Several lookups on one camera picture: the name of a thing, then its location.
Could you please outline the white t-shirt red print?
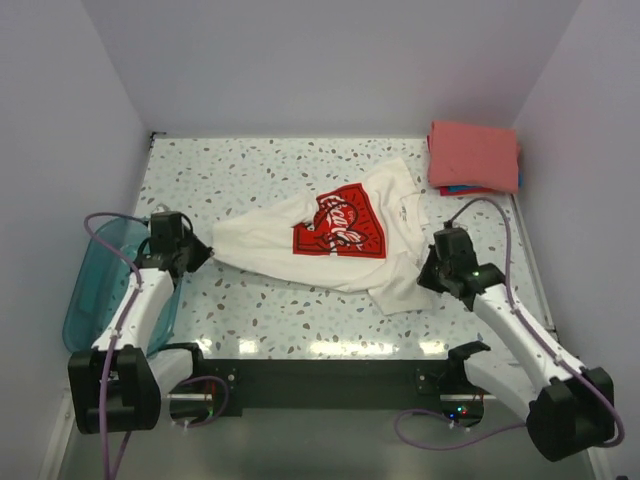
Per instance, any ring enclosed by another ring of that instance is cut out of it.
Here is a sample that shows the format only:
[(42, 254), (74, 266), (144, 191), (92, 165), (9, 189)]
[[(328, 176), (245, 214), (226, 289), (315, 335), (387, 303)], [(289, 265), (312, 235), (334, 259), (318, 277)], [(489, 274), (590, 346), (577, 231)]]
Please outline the white t-shirt red print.
[(428, 220), (401, 158), (319, 195), (303, 190), (212, 227), (215, 258), (283, 281), (366, 292), (385, 315), (428, 309), (417, 283)]

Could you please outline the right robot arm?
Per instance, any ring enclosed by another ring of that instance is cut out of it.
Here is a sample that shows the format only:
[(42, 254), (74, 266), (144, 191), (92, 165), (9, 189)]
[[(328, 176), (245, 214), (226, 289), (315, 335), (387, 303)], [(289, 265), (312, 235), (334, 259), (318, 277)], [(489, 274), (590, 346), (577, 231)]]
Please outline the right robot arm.
[(492, 263), (479, 264), (464, 229), (447, 222), (435, 233), (418, 283), (459, 300), (506, 345), (525, 379), (501, 372), (480, 341), (451, 351), (449, 359), (461, 378), (523, 419), (546, 459), (555, 462), (623, 439), (610, 375), (586, 367), (562, 347), (517, 300), (508, 275)]

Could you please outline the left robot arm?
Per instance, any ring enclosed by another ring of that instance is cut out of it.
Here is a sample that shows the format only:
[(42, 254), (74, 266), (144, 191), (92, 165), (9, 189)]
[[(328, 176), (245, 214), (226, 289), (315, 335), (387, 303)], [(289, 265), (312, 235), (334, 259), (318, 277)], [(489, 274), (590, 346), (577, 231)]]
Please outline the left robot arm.
[(148, 218), (104, 213), (90, 242), (63, 326), (68, 379), (83, 434), (149, 430), (161, 402), (202, 359), (192, 343), (171, 345), (185, 275), (212, 256), (177, 211)]

